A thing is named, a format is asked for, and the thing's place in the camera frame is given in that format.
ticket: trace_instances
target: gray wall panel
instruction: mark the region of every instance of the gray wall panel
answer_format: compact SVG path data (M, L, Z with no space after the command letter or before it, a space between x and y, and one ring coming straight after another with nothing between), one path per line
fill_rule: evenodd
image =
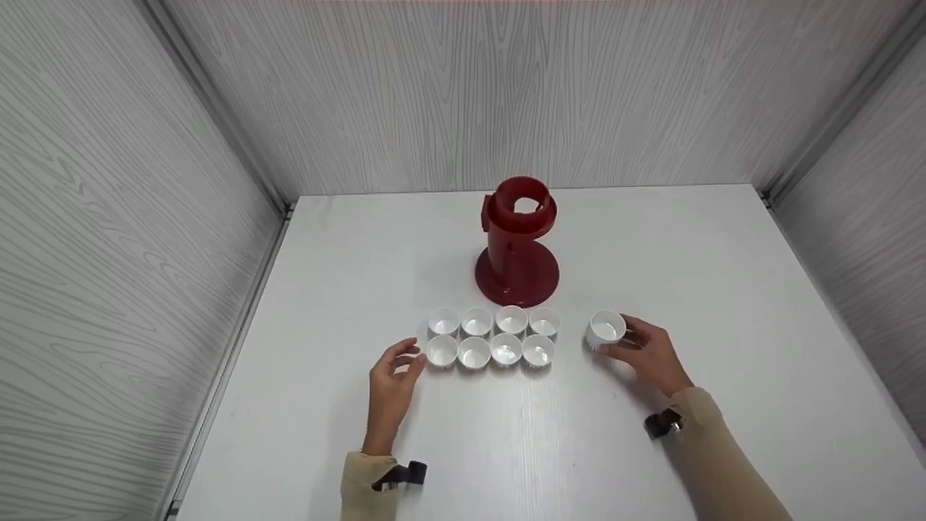
M289 197L762 185L908 0L172 0Z
M777 214L926 444L926 41Z
M150 519L278 218L129 2L0 2L0 519Z

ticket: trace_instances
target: wrist strap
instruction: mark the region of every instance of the wrist strap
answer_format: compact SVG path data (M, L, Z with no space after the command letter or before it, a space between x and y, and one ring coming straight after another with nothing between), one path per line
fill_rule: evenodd
M373 490L382 492L384 489L392 490L399 486L399 483L408 483L409 485L424 485L424 477L428 473L428 465L422 462L408 462L408 467L396 465L389 469L375 483Z
M650 414L643 421L643 427L651 439L662 438L670 432L677 432L685 427L685 419L674 409L662 413Z

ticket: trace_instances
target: red stand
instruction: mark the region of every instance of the red stand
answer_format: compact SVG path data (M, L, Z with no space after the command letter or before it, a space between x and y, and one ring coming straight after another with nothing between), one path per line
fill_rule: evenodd
M537 201L532 213L516 213L515 201ZM535 239L553 228L557 203L546 185L512 177L482 202L482 230L489 247L476 260L476 284L492 302L530 308L550 298L559 284L556 257Z

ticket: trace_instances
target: beige sleeve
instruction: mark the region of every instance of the beige sleeve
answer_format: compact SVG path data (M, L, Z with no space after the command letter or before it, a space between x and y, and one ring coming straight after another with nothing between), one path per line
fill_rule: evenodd
M719 521L791 519L736 444L707 391L687 388L671 400L685 425L669 434L667 448L701 516Z
M395 521L398 490L373 490L373 483L396 465L392 456L349 452L341 478L341 521Z

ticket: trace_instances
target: small white cup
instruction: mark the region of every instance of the small white cup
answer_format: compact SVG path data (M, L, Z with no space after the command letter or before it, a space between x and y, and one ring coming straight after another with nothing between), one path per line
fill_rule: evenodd
M524 361L534 369L541 369L553 363L553 340L543 335L524 338Z
M528 322L534 335L555 338L559 333L559 315L550 308L534 309Z
M603 344L613 344L627 333L627 322L620 313L611 310L601 310L592 315L585 328L585 341L592 350L600 348Z
M492 360L500 367L511 367L518 363L521 355L524 354L520 339L510 333L495 335L489 342L489 348L492 351Z
M463 337L487 338L492 333L492 314L483 308L469 308L460 318Z
M457 357L463 367L470 370L482 369L491 358L489 343L482 337L469 337L460 342Z
M527 329L527 312L518 306L505 306L495 313L495 323L502 333L522 337Z
M441 308L428 318L428 333L434 337L447 335L455 337L460 327L460 316L450 308Z
M457 340L447 335L438 335L428 341L424 354L431 365L446 369L457 361Z

